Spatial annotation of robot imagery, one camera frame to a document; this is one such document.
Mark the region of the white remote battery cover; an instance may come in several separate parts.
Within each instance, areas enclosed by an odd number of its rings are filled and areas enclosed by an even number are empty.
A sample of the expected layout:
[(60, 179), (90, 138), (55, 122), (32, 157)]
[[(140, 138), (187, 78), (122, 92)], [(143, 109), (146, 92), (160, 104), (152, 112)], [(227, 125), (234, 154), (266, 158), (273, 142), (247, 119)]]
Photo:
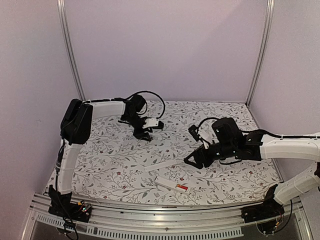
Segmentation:
[(156, 163), (153, 165), (145, 166), (144, 171), (151, 172), (151, 171), (159, 170), (162, 168), (170, 167), (172, 165), (176, 165), (177, 163), (178, 162), (176, 160), (164, 161), (164, 162)]

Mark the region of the white remote control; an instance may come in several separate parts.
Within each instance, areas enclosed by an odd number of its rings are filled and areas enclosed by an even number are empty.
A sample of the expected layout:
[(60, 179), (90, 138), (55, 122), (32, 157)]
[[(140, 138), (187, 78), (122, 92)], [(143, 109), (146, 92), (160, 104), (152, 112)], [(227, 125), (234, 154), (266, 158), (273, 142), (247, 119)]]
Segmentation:
[[(166, 178), (163, 178), (163, 177), (160, 177), (160, 176), (156, 176), (153, 180), (153, 182), (159, 186), (162, 186), (162, 187), (165, 187), (165, 188), (168, 188), (170, 190), (173, 190), (173, 191), (176, 191), (178, 193), (182, 193), (182, 194), (189, 194), (190, 191), (191, 191), (191, 187), (187, 186), (187, 185), (184, 185), (184, 184), (181, 184), (181, 183), (177, 183), (175, 181), (172, 181), (172, 180), (169, 180), (169, 179), (166, 179)], [(179, 185), (183, 185), (183, 186), (186, 186), (188, 187), (188, 190), (187, 191), (184, 191), (182, 189), (179, 189), (179, 188), (176, 188), (176, 185), (179, 184)]]

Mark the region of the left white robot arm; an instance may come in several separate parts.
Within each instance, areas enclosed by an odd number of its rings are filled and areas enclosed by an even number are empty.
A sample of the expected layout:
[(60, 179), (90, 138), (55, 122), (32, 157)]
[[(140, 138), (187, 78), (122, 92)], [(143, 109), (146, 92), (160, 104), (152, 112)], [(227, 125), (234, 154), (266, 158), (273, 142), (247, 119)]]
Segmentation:
[(88, 217), (75, 203), (71, 203), (72, 178), (76, 161), (82, 146), (91, 135), (92, 121), (110, 116), (120, 116), (120, 120), (133, 127), (133, 136), (138, 140), (151, 141), (152, 129), (149, 120), (140, 116), (146, 100), (139, 94), (129, 98), (96, 99), (81, 101), (73, 99), (60, 124), (61, 146), (55, 164), (55, 185), (50, 185), (50, 214), (72, 218), (73, 214)]

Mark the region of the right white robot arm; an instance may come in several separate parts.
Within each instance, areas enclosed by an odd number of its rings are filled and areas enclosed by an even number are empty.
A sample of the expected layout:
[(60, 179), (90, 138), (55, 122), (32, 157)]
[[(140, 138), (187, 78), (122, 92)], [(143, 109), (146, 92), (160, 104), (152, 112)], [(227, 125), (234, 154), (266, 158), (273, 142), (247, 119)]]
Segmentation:
[(271, 186), (262, 203), (243, 207), (241, 217), (245, 223), (273, 218), (284, 214), (284, 204), (320, 186), (320, 135), (277, 135), (263, 129), (244, 131), (231, 117), (214, 118), (211, 125), (218, 140), (201, 133), (200, 126), (192, 125), (188, 131), (202, 145), (183, 161), (197, 169), (208, 168), (216, 161), (234, 157), (242, 160), (266, 159), (310, 160), (313, 164), (293, 178)]

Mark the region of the floral patterned table mat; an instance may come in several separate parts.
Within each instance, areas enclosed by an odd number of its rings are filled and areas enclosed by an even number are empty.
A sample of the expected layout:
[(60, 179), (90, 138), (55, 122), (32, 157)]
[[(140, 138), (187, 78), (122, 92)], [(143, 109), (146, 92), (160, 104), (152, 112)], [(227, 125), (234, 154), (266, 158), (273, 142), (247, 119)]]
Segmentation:
[[(240, 129), (257, 125), (243, 103), (199, 101), (148, 102), (147, 116), (159, 116), (163, 129), (154, 130), (152, 141), (137, 139), (133, 127), (120, 116), (92, 121), (91, 133), (82, 146), (71, 182), (71, 193), (94, 199), (151, 205), (227, 205), (261, 201), (268, 188), (280, 181), (270, 159), (224, 164), (215, 161), (197, 169), (184, 158), (200, 146), (190, 133), (191, 125), (212, 131), (214, 118), (230, 117)], [(144, 167), (176, 160), (177, 164), (145, 172)], [(153, 182), (156, 176), (191, 187), (189, 194)]]

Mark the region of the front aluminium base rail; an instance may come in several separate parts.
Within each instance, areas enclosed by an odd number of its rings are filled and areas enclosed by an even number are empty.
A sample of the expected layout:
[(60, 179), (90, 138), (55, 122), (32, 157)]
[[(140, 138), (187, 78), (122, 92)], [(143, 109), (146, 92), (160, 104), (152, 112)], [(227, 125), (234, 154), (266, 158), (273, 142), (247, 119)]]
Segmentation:
[(313, 240), (299, 198), (285, 205), (275, 233), (261, 232), (272, 218), (245, 222), (242, 208), (248, 203), (227, 205), (147, 205), (74, 195), (92, 205), (88, 222), (77, 222), (81, 240)]

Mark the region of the left aluminium frame post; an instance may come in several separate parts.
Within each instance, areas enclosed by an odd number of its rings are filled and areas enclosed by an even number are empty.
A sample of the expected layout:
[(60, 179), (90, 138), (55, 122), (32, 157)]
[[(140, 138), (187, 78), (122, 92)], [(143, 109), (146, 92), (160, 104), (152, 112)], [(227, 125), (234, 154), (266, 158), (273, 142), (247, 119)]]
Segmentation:
[(78, 97), (81, 100), (85, 100), (86, 99), (85, 92), (81, 82), (81, 78), (80, 78), (80, 74), (79, 74), (79, 70), (78, 70), (78, 66), (77, 66), (77, 62), (76, 62), (76, 58), (73, 50), (70, 30), (68, 26), (66, 4), (64, 0), (57, 0), (56, 3), (57, 3), (57, 10), (59, 15), (61, 31), (62, 31), (62, 37), (65, 44), (65, 50), (66, 50), (71, 74), (73, 77), (74, 85), (75, 85)]

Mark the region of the aluminium frame post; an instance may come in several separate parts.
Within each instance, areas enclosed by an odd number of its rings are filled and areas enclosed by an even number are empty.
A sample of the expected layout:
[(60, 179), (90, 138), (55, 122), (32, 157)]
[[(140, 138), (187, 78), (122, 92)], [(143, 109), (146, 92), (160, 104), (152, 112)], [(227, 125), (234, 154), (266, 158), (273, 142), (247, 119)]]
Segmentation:
[(270, 37), (270, 32), (272, 28), (274, 8), (275, 8), (275, 0), (268, 0), (266, 5), (265, 19), (264, 19), (264, 25), (262, 30), (260, 47), (257, 55), (257, 61), (255, 64), (252, 81), (251, 81), (249, 92), (245, 102), (248, 108), (250, 108), (253, 103), (255, 92), (256, 92), (260, 74), (261, 74), (261, 70), (263, 68), (264, 58), (265, 58), (268, 41)]
[(79, 74), (79, 70), (78, 70), (78, 66), (77, 66), (77, 62), (76, 62), (76, 58), (73, 50), (70, 30), (68, 26), (66, 4), (64, 0), (57, 0), (56, 3), (57, 3), (57, 10), (59, 15), (61, 31), (62, 31), (62, 37), (65, 44), (65, 50), (66, 50), (71, 74), (73, 77), (74, 85), (75, 85), (78, 97), (81, 100), (85, 100), (86, 99), (85, 92), (81, 82), (81, 78), (80, 78), (80, 74)]

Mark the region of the right aluminium frame post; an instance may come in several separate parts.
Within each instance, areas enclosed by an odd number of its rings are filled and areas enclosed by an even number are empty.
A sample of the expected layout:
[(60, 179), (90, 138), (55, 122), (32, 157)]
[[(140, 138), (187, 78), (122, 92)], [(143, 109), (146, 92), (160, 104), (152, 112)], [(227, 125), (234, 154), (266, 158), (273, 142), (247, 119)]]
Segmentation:
[(270, 32), (272, 28), (274, 8), (275, 8), (275, 0), (268, 0), (266, 5), (265, 19), (264, 19), (264, 25), (262, 30), (260, 47), (257, 55), (257, 61), (255, 64), (252, 81), (251, 81), (249, 92), (245, 102), (248, 108), (250, 108), (253, 103), (255, 92), (256, 92), (260, 74), (261, 74), (261, 70), (263, 68), (264, 58), (265, 58), (268, 41), (270, 37)]

